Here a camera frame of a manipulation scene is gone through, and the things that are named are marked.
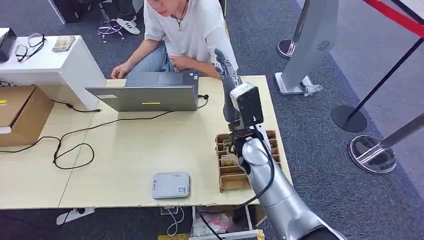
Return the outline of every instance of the shoe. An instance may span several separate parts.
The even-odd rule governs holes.
[[[125,21],[124,19],[118,18],[116,19],[116,22],[131,34],[140,34],[140,30],[137,28],[137,25],[134,21]]]

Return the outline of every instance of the white cable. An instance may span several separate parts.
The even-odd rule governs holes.
[[[174,214],[171,212],[171,210],[170,210],[167,206],[164,206],[164,208],[166,208],[166,209],[168,210],[169,214],[171,214],[171,217],[172,217],[172,218],[173,218],[173,220],[174,220],[174,223],[172,223],[171,225],[169,225],[168,229],[166,230],[166,234],[168,234],[168,236],[170,236],[170,237],[173,237],[173,236],[175,236],[175,234],[177,234],[177,232],[178,232],[178,224],[179,224],[179,223],[181,223],[181,222],[184,220],[184,211],[183,211],[183,209],[182,209],[180,206],[177,206],[177,208],[179,208],[179,209],[181,210],[181,212],[182,212],[182,218],[181,218],[181,220],[177,221],[177,220],[175,219]],[[174,225],[175,225],[175,232],[174,232],[173,234],[170,234],[170,229],[171,229]]]

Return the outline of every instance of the speaker grille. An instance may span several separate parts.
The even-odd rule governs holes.
[[[316,47],[316,49],[318,51],[322,52],[322,51],[326,50],[329,46],[330,46],[330,41],[324,40],[324,41],[322,41],[322,42],[320,42],[318,44],[318,46]]]

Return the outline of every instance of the jeans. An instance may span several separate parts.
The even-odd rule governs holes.
[[[133,0],[113,0],[118,9],[118,19],[123,19],[125,21],[133,20],[136,15],[134,10]]]
[[[154,51],[135,65],[126,76],[126,79],[131,81],[131,79],[137,78],[138,73],[144,72],[174,72],[174,67],[168,58],[167,48],[163,41],[159,43]]]

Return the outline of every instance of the white kiosk stand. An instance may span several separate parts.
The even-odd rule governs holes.
[[[303,94],[300,86],[313,85],[308,74],[336,44],[339,0],[306,0],[293,40],[281,41],[278,52],[290,58],[283,72],[275,74],[283,95]]]

